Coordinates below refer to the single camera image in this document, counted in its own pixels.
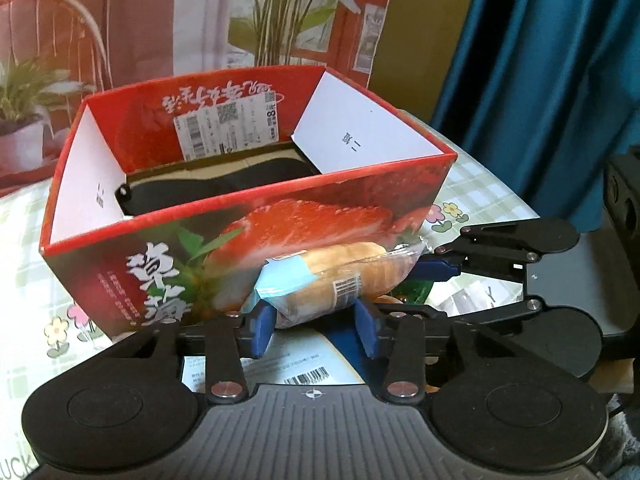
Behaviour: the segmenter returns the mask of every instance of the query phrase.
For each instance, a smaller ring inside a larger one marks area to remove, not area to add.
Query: barcode
[[[207,153],[204,150],[202,133],[200,132],[200,125],[198,124],[198,118],[196,116],[187,117],[187,131],[189,132],[189,138],[193,146],[193,154],[196,158],[206,156]]]
[[[362,279],[360,275],[346,280],[336,280],[334,282],[335,306],[342,307],[353,303],[362,290]]]
[[[329,372],[326,371],[326,368],[321,366],[316,368],[315,370],[311,370],[306,374],[300,374],[289,379],[284,379],[285,384],[296,384],[297,386],[302,386],[304,384],[318,384],[320,381],[324,381],[330,377]]]
[[[218,105],[216,109],[218,110],[218,121],[220,124],[227,124],[229,121],[238,120],[238,107],[235,101]]]

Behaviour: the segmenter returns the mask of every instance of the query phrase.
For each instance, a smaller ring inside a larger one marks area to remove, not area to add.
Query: blue gripper pad
[[[260,300],[252,310],[249,329],[254,333],[251,341],[253,359],[259,359],[264,355],[276,327],[277,313],[278,311],[264,300]]]
[[[367,357],[377,357],[378,327],[376,326],[376,320],[369,312],[366,304],[359,299],[353,304],[353,313],[356,320],[356,331]]]
[[[418,260],[406,278],[425,282],[446,282],[459,275],[460,268],[445,260]]]

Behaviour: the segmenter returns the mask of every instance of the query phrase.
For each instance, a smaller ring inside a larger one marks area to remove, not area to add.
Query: plastic wrapper
[[[405,279],[425,246],[415,237],[391,250],[356,242],[272,258],[242,310],[264,299],[278,311],[276,327],[288,328],[348,306],[360,296],[377,298]]]

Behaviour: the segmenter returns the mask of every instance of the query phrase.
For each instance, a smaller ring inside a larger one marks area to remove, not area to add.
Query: white flower pot
[[[0,174],[21,173],[42,165],[44,125],[28,124],[16,132],[0,136]]]

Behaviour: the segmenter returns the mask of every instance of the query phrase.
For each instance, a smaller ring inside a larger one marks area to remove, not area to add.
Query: qr code
[[[238,120],[238,106],[235,101],[218,105],[218,121],[220,124],[227,124],[229,121]]]

